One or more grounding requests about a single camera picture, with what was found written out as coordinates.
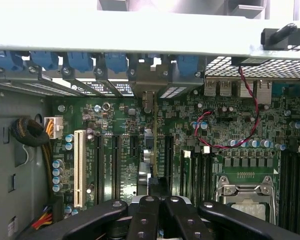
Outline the long black expansion slot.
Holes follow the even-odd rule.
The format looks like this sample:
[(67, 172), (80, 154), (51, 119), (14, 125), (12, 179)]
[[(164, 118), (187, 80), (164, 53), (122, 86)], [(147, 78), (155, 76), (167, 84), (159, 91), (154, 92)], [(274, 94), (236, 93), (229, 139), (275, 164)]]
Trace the long black expansion slot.
[(174, 137), (166, 135), (164, 140), (164, 175), (170, 177), (173, 171)]
[(112, 199), (120, 198), (121, 136), (112, 136)]
[(94, 201), (96, 205), (104, 201), (103, 144), (103, 136), (96, 135), (94, 138)]

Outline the metal CPU socket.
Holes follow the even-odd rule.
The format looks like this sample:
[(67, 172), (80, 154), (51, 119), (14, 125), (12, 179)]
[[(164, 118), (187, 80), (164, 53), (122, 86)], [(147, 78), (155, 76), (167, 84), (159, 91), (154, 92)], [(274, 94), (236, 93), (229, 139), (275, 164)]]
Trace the metal CPU socket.
[(233, 209), (277, 224), (276, 192), (269, 175), (259, 183), (231, 183), (222, 175), (216, 185), (214, 199)]

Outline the short black expansion slot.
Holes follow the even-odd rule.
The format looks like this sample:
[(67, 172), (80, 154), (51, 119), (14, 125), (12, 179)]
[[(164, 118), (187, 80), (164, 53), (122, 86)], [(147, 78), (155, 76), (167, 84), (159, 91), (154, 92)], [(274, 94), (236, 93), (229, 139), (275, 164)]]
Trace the short black expansion slot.
[(130, 156), (137, 157), (138, 156), (138, 136), (131, 135), (130, 136)]

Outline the white PCI expansion slot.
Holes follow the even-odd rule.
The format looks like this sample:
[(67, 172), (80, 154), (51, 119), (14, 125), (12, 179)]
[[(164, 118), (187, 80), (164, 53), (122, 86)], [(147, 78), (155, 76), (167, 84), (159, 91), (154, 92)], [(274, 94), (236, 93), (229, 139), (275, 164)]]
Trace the white PCI expansion slot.
[(84, 208), (86, 204), (86, 131), (74, 131), (74, 206)]

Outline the green motherboard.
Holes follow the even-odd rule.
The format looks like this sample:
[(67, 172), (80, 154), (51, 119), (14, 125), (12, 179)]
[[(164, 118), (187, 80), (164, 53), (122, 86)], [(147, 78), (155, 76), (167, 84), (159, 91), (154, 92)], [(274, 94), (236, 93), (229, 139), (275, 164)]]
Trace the green motherboard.
[[(52, 117), (63, 118), (63, 135), (51, 141), (52, 189), (64, 218), (95, 206), (95, 136), (103, 136), (103, 202), (112, 199), (112, 136), (121, 138), (120, 198), (137, 194), (142, 135), (146, 123), (135, 98), (66, 97), (51, 102)], [(74, 132), (86, 131), (86, 201), (74, 205)], [(131, 157), (130, 136), (138, 136)], [(173, 168), (165, 176), (165, 136), (173, 136)], [(231, 183), (272, 178), (277, 225), (300, 235), (300, 97), (272, 91), (271, 104), (252, 98), (205, 96), (196, 89), (157, 98), (157, 177), (166, 177), (175, 196), (184, 196), (183, 150), (191, 151), (193, 206), (214, 200), (221, 176)]]

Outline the white power connector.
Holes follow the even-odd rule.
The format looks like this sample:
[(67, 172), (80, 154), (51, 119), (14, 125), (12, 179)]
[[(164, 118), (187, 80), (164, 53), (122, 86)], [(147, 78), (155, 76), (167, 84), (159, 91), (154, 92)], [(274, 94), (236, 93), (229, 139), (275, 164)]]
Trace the white power connector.
[(45, 117), (44, 118), (44, 131), (48, 134), (49, 138), (54, 140), (63, 136), (63, 118), (62, 117)]

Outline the metal rear port block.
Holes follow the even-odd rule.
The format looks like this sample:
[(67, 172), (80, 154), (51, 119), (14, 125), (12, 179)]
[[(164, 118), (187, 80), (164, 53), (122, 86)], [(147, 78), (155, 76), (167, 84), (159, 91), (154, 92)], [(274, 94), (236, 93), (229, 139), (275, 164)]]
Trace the metal rear port block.
[[(250, 90), (253, 91), (254, 88), (254, 82), (253, 81), (247, 81), (247, 85), (249, 86)], [(240, 88), (239, 88), (239, 97), (240, 98), (252, 98), (250, 95), (245, 83), (241, 81)]]
[(272, 83), (259, 80), (256, 87), (256, 99), (259, 104), (270, 105), (272, 102)]
[(219, 82), (219, 95), (222, 97), (232, 96), (232, 83), (229, 80), (221, 80)]
[(217, 84), (214, 80), (205, 80), (204, 95), (207, 97), (215, 97), (217, 95)]

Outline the black case latch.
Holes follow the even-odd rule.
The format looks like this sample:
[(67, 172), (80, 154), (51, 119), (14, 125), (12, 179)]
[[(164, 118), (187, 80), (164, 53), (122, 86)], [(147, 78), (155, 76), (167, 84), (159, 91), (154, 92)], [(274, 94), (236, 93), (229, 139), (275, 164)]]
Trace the black case latch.
[(264, 28), (260, 44), (265, 51), (288, 51), (300, 47), (300, 28), (295, 23), (277, 28)]

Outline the black intrusion switch box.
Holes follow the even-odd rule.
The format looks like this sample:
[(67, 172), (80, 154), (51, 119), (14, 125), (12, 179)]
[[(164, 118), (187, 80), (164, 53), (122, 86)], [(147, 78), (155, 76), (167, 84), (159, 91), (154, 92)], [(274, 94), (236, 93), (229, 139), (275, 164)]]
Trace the black intrusion switch box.
[(231, 65), (241, 67), (256, 67), (268, 61), (268, 59), (261, 58), (231, 57)]

